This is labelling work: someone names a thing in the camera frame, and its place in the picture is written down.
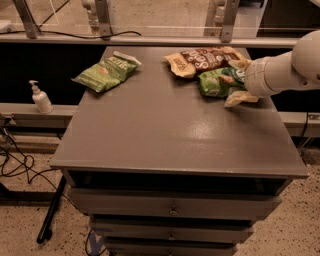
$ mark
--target white robotic arm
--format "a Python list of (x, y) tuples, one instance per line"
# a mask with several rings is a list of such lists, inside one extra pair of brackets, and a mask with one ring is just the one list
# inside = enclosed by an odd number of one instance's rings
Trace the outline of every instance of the white robotic arm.
[(302, 37), (291, 52), (254, 60), (246, 70), (245, 87), (261, 98), (320, 89), (320, 30)]

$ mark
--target table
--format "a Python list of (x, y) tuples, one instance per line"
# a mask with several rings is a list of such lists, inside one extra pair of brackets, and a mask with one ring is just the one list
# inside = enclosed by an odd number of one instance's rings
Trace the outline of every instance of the table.
[(233, 255), (304, 166), (270, 98), (224, 108), (175, 77), (175, 47), (107, 47), (143, 65), (88, 90), (54, 154), (69, 196), (114, 253)]

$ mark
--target soap dispenser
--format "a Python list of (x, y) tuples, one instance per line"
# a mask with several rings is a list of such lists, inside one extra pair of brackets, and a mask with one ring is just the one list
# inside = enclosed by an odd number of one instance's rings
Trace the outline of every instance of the soap dispenser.
[(42, 114), (48, 114), (53, 110), (53, 106), (48, 98), (48, 95), (39, 89), (39, 87), (36, 85), (38, 81), (30, 80), (29, 83), (32, 86), (32, 99), (34, 103), (36, 103), (40, 113)]

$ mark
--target gray tabletop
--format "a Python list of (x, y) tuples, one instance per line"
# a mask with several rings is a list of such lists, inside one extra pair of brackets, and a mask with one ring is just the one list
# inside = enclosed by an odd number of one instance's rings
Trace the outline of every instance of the gray tabletop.
[(143, 65), (124, 84), (88, 90), (51, 161), (55, 168), (256, 177), (306, 177), (270, 98), (224, 108), (163, 58), (181, 48), (108, 47)]

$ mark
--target terrazzo floor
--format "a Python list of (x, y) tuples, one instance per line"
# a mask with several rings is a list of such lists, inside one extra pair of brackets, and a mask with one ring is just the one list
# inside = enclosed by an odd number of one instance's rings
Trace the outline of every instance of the terrazzo floor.
[[(16, 142), (25, 154), (35, 159), (35, 171), (49, 168), (49, 162), (56, 146), (57, 138), (17, 137)], [(281, 194), (282, 203), (263, 222), (254, 225), (255, 233), (238, 245), (235, 256), (316, 256), (320, 255), (320, 147), (311, 145), (303, 150), (309, 177), (295, 180)], [(5, 171), (17, 166), (10, 159)], [(44, 174), (55, 186), (58, 185), (60, 171)], [(43, 178), (36, 178), (31, 185), (26, 176), (14, 178), (0, 177), (0, 182), (10, 190), (54, 191)], [(79, 213), (66, 198), (62, 197), (51, 229), (49, 241), (37, 244), (36, 239), (44, 220), (47, 207), (43, 206), (0, 206), (0, 255), (1, 256), (60, 256), (87, 255), (85, 242), (89, 232), (89, 218)]]

